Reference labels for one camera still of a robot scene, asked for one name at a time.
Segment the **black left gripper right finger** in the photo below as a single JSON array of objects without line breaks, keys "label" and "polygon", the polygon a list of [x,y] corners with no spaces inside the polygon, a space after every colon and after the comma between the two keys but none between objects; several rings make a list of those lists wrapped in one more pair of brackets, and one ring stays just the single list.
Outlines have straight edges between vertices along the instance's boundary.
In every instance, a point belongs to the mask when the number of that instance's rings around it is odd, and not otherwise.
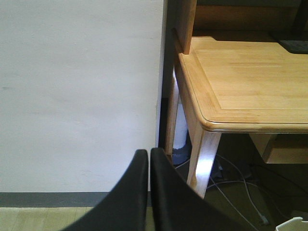
[{"label": "black left gripper right finger", "polygon": [[170,163],[162,148],[150,153],[150,188],[157,231],[251,231],[204,201]]}]

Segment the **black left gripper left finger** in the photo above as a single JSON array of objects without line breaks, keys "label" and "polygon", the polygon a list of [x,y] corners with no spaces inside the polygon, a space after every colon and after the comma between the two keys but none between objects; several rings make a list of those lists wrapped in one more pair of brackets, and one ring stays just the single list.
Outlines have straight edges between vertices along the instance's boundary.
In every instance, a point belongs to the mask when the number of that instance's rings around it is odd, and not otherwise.
[{"label": "black left gripper left finger", "polygon": [[101,202],[65,231],[143,231],[148,198],[148,154],[137,150],[127,170]]}]

